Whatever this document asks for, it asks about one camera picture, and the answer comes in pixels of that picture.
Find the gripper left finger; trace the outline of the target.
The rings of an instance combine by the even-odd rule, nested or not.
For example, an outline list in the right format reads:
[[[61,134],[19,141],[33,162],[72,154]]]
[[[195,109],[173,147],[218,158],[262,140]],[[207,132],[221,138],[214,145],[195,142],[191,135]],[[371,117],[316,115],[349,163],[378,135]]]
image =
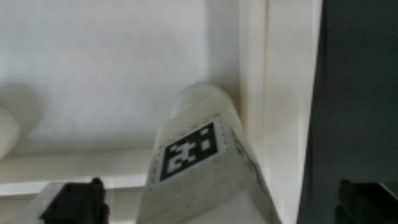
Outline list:
[[[33,199],[26,224],[108,224],[108,215],[101,179],[53,182]]]

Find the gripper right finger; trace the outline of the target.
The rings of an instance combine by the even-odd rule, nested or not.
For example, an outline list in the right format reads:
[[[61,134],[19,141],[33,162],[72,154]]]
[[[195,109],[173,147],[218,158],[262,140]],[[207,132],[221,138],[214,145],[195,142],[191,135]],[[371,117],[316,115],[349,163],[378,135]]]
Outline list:
[[[398,224],[398,183],[340,181],[333,224]]]

